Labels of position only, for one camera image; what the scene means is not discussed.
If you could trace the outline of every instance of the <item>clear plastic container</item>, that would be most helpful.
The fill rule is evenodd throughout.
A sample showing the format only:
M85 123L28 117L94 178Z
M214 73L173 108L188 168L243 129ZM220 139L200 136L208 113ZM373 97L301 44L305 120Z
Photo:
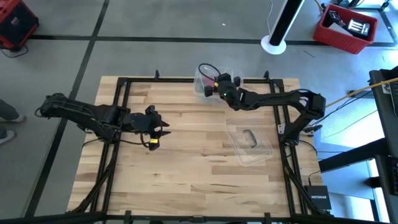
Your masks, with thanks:
M234 69L234 68L224 68L224 67L217 67L216 68L220 71L221 74L223 73L228 73L231 75L231 79L233 80L234 77L241 77L241 85L240 87L243 87L243 80L244 80L244 75L243 72ZM215 78L218 76L218 72L214 70L214 68L211 68L209 66L203 65L201 66L202 72L207 75L210 78ZM199 69L196 68L195 70L195 78L193 80L193 91L197 96L200 96L202 98L202 102L205 104L211 104L211 105L221 105L220 103L224 103L224 101L218 96L217 94L214 94L213 96L205 97L205 86L213 86L214 81L210 80L207 77L204 77L200 72Z
M250 166L272 158L273 149L260 118L227 119L226 132L242 166Z

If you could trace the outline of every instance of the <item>wooden tabletop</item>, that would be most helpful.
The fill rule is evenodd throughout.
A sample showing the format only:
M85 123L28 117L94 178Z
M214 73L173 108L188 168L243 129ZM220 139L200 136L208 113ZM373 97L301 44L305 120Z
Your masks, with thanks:
M96 105L112 104L117 79L102 77ZM298 79L287 78L284 83L286 91L300 88ZM245 84L244 88L269 93L268 84ZM135 215L263 217L269 212L272 217L290 216L272 107L236 112L226 105L204 105L194 94L192 83L133 83L129 96L127 107L132 113L155 105L170 124L165 130L172 133L162 137L160 147L153 152L121 143L109 214L123 215L131 210ZM289 113L291 120L299 115L294 108L289 108ZM272 158L242 166L225 132L230 118L255 118L265 126ZM88 134L86 141L95 138ZM122 138L140 142L133 134L123 134ZM301 139L313 144L311 138ZM83 148L68 210L75 208L94 186L102 149L103 143L98 141ZM308 175L319 170L317 156L302 143L297 146L297 155L305 185ZM314 174L311 181L321 185L322 177ZM295 187L293 193L296 212L300 212Z

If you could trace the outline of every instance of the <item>black metal frame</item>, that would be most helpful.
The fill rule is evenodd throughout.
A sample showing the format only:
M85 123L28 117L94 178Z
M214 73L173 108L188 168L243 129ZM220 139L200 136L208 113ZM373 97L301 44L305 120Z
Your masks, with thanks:
M126 89L124 91L122 106L127 106L127 101L129 97L129 90L131 89L132 83L134 82L177 82L177 83L193 83L192 78L159 78L156 75L155 78L119 78L115 90L115 95L113 99L113 104L116 105L119 101L119 95L122 87L125 85ZM280 92L284 92L284 83L282 79L270 79L268 72L264 75L264 79L247 79L245 83L266 83L270 85L271 93L276 92L278 87ZM282 107L284 112L284 119L286 123L290 122L289 112L287 106ZM281 124L279 107L274 106L274 116L276 127ZM279 141L283 134L278 134ZM280 144L280 153L282 168L284 170L285 187L287 193L287 201L289 206L290 217L286 218L274 218L271 217L270 213L264 213L264 217L203 217L203 216L148 216L148 215L132 215L131 211L126 211L124 215L108 215L108 206L111 196L111 189L113 184L113 176L116 168L116 161L119 152L119 143L117 142L113 146L113 152L108 166L106 165L106 157L109 151L109 144L104 143L103 152L101 155L101 160L98 166L98 173L96 178L96 184L87 195L87 197L82 201L79 207L71 212L60 215L47 215L42 217L25 217L25 218L14 218L7 220L0 220L0 224L12 224L12 223L93 223L93 222L105 222L106 220L124 220L124 223L131 224L134 220L153 220L153 221L189 221L193 223L204 223L204 222L284 222L284 223L378 223L369 222L362 220L352 220L346 218L335 218L331 215L321 214L317 211L316 206L310 200L306 191L303 188L300 167L297 159L297 152L294 146L290 146L292 152L291 160L293 169L290 168L289 162L286 158L286 146ZM99 189L107 179L106 190L104 193L103 207L100 212L96 212L96 206L99 197ZM291 182L294 183L298 190L300 199L301 214L295 212L294 199L292 193ZM88 206L91 204L90 211L85 212ZM308 208L312 212L312 215L308 214Z

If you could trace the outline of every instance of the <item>white cable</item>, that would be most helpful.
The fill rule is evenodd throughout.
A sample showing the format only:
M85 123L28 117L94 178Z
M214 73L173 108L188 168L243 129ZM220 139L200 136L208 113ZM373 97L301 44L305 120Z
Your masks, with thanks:
M269 19L269 17L271 16L272 7L274 6L274 3L272 2L272 0L269 0L269 2L271 3L271 9L269 10L269 14L268 14L268 17L267 17L267 28L268 28L268 33L269 33L269 35L271 35L271 29L269 28L268 19Z

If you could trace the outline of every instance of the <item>gray concrete floor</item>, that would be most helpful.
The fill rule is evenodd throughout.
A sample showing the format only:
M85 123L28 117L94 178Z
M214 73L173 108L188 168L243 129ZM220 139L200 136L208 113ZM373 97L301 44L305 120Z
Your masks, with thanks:
M41 26L37 34L43 35L91 35L103 3L103 0L25 1L39 17ZM99 35L260 39L268 34L265 18L269 6L268 1L258 0L110 0ZM272 26L281 6L280 1L274 1ZM374 12L365 13L380 19ZM390 7L386 13L394 22L393 26L398 27L397 11ZM319 17L315 3L306 1L287 40L311 40ZM392 42L381 20L376 41ZM7 126L18 132L18 138L0 148L3 170L0 173L3 180L0 219L20 217L25 211L58 123L57 119L36 118L33 112L45 95L70 93L88 41L30 40L27 45L30 51L25 56L9 59L0 54L0 97L28 118L24 124ZM261 77L269 70L274 78L299 78L303 88L319 92L331 102L348 90L366 86L370 70L395 67L397 58L395 48L383 47L368 47L353 55L332 47L289 45L285 53L275 56L265 53L256 44L97 41L77 100L93 103L103 75L153 76L158 69L163 77L192 77L199 63L209 62L237 68L245 77ZM325 120L318 134L321 142L354 147L337 138L339 135L332 139L322 138L353 123L373 106L369 100L358 100L356 107L347 107ZM73 123L67 124L36 215L65 211L84 138L85 134ZM330 173L324 175L325 183L333 183L335 177Z

